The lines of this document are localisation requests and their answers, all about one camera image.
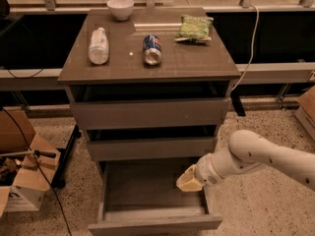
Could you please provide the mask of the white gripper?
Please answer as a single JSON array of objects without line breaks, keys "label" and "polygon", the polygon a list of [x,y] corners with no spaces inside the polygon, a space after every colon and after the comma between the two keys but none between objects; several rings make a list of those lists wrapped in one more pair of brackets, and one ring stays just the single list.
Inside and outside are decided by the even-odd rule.
[{"label": "white gripper", "polygon": [[182,192],[199,192],[204,186],[214,186],[221,182],[221,177],[212,164],[210,153],[202,156],[198,162],[192,164],[176,180],[176,186]]}]

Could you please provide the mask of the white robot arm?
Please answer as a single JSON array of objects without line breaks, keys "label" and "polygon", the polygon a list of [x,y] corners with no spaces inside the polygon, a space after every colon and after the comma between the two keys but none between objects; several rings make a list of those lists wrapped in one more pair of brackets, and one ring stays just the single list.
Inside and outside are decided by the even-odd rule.
[{"label": "white robot arm", "polygon": [[284,175],[315,190],[315,154],[278,146],[259,134],[238,130],[227,146],[202,156],[176,181],[182,192],[199,192],[231,175],[248,174],[269,165]]}]

